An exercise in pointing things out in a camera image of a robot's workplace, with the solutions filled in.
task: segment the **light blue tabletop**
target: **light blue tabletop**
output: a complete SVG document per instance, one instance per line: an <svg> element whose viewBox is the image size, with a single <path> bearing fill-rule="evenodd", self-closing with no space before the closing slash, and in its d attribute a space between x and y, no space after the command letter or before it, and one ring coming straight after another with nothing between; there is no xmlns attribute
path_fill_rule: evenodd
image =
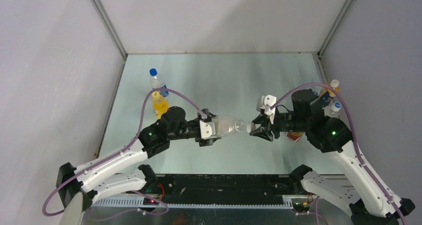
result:
<svg viewBox="0 0 422 225"><path fill-rule="evenodd" d="M250 122L258 116L261 95L281 97L309 82L319 82L311 53L129 55L111 111L100 157L127 144L136 134L142 102L151 90L149 69L163 74L168 88L176 90L211 113ZM186 119L196 110L176 95L170 106L180 106ZM292 108L291 100L282 104ZM143 126L156 120L152 100ZM303 136L294 143L285 137L273 142L249 136L246 131L199 147L193 139L171 141L170 149L144 162L155 173L190 174L289 174L301 164L320 174L341 174L339 168Z"/></svg>

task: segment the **blue bottle cap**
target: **blue bottle cap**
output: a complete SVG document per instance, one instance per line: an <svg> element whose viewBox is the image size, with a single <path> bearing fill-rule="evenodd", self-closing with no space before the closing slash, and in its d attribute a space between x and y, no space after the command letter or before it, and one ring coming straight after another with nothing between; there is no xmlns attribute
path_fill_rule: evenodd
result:
<svg viewBox="0 0 422 225"><path fill-rule="evenodd" d="M153 77L157 76L157 70L155 70L155 68L151 68L151 70L149 70L149 74Z"/></svg>

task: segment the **blue label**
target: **blue label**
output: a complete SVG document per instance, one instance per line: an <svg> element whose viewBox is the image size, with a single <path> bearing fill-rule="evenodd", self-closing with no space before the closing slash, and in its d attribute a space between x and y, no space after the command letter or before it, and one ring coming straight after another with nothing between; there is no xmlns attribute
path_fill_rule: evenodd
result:
<svg viewBox="0 0 422 225"><path fill-rule="evenodd" d="M163 97L166 97L166 96L168 96L169 95L169 92L168 91L160 91L160 94L163 96Z"/></svg>
<svg viewBox="0 0 422 225"><path fill-rule="evenodd" d="M329 91L326 91L324 94L322 94L321 95L322 108L328 106L331 100L332 100L332 97L329 96Z"/></svg>

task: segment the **white wall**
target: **white wall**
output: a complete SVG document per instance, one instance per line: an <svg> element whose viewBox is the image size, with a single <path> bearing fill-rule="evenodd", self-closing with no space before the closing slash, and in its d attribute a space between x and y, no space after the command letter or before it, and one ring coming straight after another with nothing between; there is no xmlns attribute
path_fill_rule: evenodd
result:
<svg viewBox="0 0 422 225"><path fill-rule="evenodd" d="M317 51L345 0L101 0L128 53Z"/></svg>
<svg viewBox="0 0 422 225"><path fill-rule="evenodd" d="M57 224L42 204L60 165L92 159L122 59L90 0L0 0L0 14L0 223Z"/></svg>
<svg viewBox="0 0 422 225"><path fill-rule="evenodd" d="M422 0L356 0L323 62L340 80L360 147L384 181L410 198L421 224Z"/></svg>

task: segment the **robotic arm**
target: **robotic arm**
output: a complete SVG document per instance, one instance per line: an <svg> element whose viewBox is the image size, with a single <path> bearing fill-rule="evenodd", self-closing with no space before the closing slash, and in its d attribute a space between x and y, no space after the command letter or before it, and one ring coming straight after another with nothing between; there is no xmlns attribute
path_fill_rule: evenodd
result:
<svg viewBox="0 0 422 225"><path fill-rule="evenodd" d="M341 208L351 215L354 224L390 224L391 221L398 224L399 215L393 203L405 216L415 208L411 200L400 198L387 187L360 150L358 153L364 164L359 162L351 131L340 119L324 116L321 101L312 90L299 90L292 94L293 111L281 113L277 108L271 109L275 102L276 98L271 95L259 99L257 110L260 115L249 125L249 134L273 141L280 137L282 131L305 132L315 148L340 166L358 194L330 183L302 165L291 176L300 181L305 190ZM387 199L368 170L387 189L392 201Z"/></svg>
<svg viewBox="0 0 422 225"><path fill-rule="evenodd" d="M156 186L157 177L149 165L140 165L133 172L117 173L168 149L170 140L193 138L200 146L212 145L220 139L215 129L217 123L213 121L217 116L210 113L208 109L204 109L203 113L207 115L206 119L202 119L198 114L196 119L186 121L186 113L182 108L171 107L159 120L144 128L129 149L125 150L127 145L124 145L106 155L109 157L118 152L118 156L96 168L87 170L89 166L100 163L102 158L77 167L72 166L71 163L62 165L59 168L56 187L83 172L59 190L64 208L79 192L83 195L83 211L85 211L91 204L105 197L131 190L152 190Z"/></svg>

